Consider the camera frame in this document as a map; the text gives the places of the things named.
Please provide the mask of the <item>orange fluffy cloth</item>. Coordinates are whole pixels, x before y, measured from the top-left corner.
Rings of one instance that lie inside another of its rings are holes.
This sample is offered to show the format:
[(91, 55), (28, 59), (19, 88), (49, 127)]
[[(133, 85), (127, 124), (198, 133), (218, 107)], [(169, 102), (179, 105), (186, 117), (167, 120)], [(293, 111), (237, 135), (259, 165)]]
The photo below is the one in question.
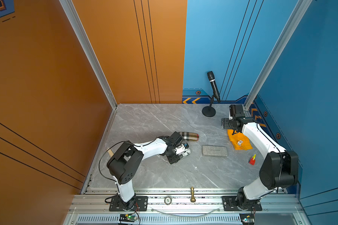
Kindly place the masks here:
[(233, 129), (228, 129), (227, 134), (234, 150), (251, 150), (253, 147), (248, 137)]

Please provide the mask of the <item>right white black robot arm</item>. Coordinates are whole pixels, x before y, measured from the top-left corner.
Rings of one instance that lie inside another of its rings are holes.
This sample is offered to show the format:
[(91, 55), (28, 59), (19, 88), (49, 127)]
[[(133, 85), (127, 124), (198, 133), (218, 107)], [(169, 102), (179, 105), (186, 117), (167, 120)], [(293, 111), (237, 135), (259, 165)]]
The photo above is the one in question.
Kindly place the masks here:
[(230, 105), (229, 118), (222, 119), (222, 126), (249, 138), (264, 157), (259, 178), (237, 192), (233, 204), (240, 210), (251, 210), (273, 190), (298, 183), (298, 154), (276, 143), (252, 117), (246, 116), (242, 105)]

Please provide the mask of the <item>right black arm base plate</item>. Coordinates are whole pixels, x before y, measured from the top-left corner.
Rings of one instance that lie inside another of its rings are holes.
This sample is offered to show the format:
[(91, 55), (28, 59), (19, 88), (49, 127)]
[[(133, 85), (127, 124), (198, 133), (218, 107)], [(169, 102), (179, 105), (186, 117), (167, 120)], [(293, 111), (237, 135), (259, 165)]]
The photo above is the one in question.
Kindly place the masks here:
[(260, 200), (239, 199), (237, 196), (222, 196), (225, 211), (262, 211)]

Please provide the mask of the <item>newspaper print eyeglass case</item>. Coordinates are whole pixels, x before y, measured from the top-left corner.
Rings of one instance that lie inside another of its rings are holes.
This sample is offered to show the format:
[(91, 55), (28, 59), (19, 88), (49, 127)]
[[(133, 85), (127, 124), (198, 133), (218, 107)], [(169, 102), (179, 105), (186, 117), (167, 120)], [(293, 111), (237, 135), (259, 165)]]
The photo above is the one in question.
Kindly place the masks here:
[(190, 149), (184, 149), (184, 151), (181, 153), (181, 156), (182, 157), (187, 157), (190, 154), (191, 154)]

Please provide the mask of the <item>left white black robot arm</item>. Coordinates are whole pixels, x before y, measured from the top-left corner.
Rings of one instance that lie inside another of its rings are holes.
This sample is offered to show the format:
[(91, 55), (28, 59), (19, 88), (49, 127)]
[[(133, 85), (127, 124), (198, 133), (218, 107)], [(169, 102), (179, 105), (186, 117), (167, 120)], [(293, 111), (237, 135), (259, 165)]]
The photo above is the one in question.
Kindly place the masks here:
[(107, 162), (107, 168), (118, 189), (119, 203), (126, 210), (136, 205), (136, 194), (131, 180), (143, 160), (164, 155), (170, 164), (174, 164), (190, 154), (189, 144), (183, 143), (183, 137), (178, 132), (146, 143), (123, 141)]

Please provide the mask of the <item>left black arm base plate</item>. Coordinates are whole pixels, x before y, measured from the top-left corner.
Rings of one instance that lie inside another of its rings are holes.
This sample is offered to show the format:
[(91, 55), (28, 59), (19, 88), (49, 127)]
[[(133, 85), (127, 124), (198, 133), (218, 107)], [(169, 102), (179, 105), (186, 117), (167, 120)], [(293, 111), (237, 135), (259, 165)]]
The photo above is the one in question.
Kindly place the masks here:
[(124, 202), (119, 195), (115, 195), (105, 200), (109, 204), (109, 211), (147, 211), (148, 197), (147, 196), (134, 196), (128, 202)]

